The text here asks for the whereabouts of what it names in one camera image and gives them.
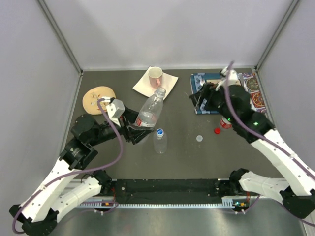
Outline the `white bottle cap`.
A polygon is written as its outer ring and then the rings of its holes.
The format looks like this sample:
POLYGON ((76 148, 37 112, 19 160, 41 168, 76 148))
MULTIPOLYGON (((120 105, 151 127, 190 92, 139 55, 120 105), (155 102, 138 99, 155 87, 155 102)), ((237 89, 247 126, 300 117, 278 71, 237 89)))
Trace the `white bottle cap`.
POLYGON ((197 136, 196 136, 196 140, 197 140, 198 142, 202 142, 203 137, 202 137, 201 135, 197 135, 197 136))

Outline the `clear bottle with red label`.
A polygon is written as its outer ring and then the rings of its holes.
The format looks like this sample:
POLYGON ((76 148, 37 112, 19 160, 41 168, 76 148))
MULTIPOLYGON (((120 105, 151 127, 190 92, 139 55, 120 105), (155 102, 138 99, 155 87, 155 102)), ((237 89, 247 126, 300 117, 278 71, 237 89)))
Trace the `clear bottle with red label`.
POLYGON ((232 128, 232 123, 225 117, 221 117, 220 119, 220 129, 222 130, 228 130, 232 128))

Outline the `red bottle cap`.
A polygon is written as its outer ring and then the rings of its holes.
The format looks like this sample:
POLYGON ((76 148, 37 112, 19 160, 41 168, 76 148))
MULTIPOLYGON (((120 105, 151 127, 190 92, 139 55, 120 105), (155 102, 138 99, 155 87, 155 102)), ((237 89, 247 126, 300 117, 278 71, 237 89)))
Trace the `red bottle cap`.
POLYGON ((221 129, 220 129, 219 127, 216 127, 216 128, 214 129, 214 133, 215 133, 215 134, 220 134, 220 133, 221 133, 221 129))

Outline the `clear bottle with white cap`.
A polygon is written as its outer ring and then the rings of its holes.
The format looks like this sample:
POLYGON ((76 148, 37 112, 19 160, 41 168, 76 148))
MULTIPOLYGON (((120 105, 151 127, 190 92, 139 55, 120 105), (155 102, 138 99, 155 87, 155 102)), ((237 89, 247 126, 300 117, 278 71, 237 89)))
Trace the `clear bottle with white cap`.
POLYGON ((158 87, 142 106, 134 125, 153 128, 161 114, 166 89, 158 87))

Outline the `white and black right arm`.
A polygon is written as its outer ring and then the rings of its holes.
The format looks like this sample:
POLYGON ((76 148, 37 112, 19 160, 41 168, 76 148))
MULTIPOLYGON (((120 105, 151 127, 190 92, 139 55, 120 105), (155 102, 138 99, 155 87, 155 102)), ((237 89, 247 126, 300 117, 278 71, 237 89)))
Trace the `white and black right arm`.
POLYGON ((305 219, 315 209, 315 173, 285 143, 274 124, 250 105, 251 96, 241 85, 231 85, 229 98, 240 125, 232 116, 223 87, 205 83, 193 89, 190 99, 195 107, 217 111, 231 124, 232 129, 252 147, 261 152, 281 173, 282 178, 263 177, 247 169, 233 171, 222 196, 253 192, 271 198, 284 206, 292 215, 305 219))

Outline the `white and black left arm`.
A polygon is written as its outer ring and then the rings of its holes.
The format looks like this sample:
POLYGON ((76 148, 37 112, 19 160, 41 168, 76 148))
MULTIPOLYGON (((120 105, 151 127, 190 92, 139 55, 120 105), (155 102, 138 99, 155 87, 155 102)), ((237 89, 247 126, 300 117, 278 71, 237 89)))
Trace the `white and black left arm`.
POLYGON ((126 107, 121 111, 114 105, 110 107, 114 116, 103 111, 105 122, 102 124, 88 114, 76 119, 71 129, 73 138, 59 154, 48 176, 27 200, 10 208, 15 234, 47 236, 65 215, 85 200, 111 191, 112 184, 105 170, 121 159, 123 141, 137 144, 154 129, 134 125, 138 112, 126 107), (94 147, 114 138, 119 142, 118 157, 108 164, 89 169, 88 165, 98 154, 94 147))

